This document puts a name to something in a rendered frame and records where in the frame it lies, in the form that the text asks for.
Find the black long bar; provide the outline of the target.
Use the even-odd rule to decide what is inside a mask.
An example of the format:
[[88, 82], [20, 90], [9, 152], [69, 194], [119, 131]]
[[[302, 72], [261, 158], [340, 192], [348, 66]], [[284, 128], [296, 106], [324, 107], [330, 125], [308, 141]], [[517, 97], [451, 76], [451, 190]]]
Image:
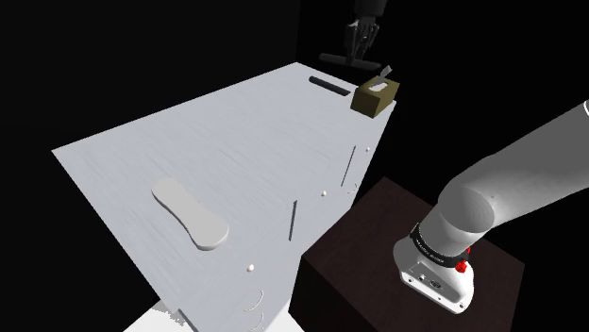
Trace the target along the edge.
[[332, 54], [322, 53], [319, 55], [319, 59], [324, 62], [343, 65], [351, 68], [362, 69], [366, 71], [375, 71], [381, 67], [380, 63], [367, 61], [363, 59], [351, 59], [348, 60], [346, 57], [336, 56]]

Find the black slim flat bar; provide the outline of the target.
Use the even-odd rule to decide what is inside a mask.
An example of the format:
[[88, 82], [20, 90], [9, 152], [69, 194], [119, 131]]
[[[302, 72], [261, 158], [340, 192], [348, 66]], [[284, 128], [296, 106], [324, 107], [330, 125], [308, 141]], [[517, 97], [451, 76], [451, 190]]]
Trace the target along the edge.
[[342, 87], [339, 87], [339, 86], [337, 86], [335, 84], [332, 84], [330, 82], [327, 82], [326, 80], [323, 80], [323, 79], [321, 79], [319, 77], [316, 77], [316, 76], [313, 76], [313, 75], [311, 75], [309, 77], [309, 81], [312, 84], [314, 84], [314, 85], [317, 85], [317, 86], [319, 86], [319, 87], [321, 87], [323, 89], [332, 91], [332, 92], [337, 93], [337, 94], [342, 95], [342, 96], [348, 96], [351, 93], [351, 91], [349, 91], [347, 89], [344, 89]]

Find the olive tissue box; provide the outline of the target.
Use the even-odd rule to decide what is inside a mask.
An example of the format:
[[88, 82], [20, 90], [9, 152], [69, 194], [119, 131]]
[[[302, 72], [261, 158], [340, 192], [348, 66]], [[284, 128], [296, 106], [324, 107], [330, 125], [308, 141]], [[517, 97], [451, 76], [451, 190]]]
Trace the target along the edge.
[[387, 78], [392, 68], [387, 65], [378, 76], [360, 85], [353, 95], [352, 110], [370, 118], [376, 118], [395, 100], [399, 83]]

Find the white desk with drawers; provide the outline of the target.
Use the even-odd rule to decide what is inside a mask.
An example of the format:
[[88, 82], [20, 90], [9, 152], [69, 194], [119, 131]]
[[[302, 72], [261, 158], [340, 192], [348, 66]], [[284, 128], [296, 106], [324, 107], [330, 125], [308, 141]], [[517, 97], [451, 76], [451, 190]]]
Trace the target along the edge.
[[[193, 332], [271, 332], [302, 254], [350, 209], [390, 118], [352, 110], [353, 91], [292, 63], [54, 154]], [[227, 221], [221, 246], [199, 250], [156, 201], [165, 177]]]

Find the dark brown robot stand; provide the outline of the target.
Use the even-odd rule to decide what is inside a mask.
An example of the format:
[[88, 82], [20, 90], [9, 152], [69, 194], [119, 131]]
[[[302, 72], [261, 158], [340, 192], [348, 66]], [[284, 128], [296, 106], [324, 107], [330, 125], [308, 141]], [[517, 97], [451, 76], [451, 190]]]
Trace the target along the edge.
[[474, 298], [455, 315], [404, 285], [396, 241], [431, 207], [382, 178], [300, 259], [289, 312], [304, 332], [524, 332], [525, 265], [487, 240], [472, 249]]

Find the white flat peanut-shaped object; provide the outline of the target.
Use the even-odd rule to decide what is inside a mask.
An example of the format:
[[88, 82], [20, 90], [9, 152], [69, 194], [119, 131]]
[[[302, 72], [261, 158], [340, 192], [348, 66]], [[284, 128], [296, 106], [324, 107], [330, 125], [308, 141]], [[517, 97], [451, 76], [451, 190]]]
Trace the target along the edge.
[[158, 180], [151, 192], [159, 204], [181, 223], [199, 250], [214, 250], [227, 240], [227, 221], [199, 203], [176, 179]]

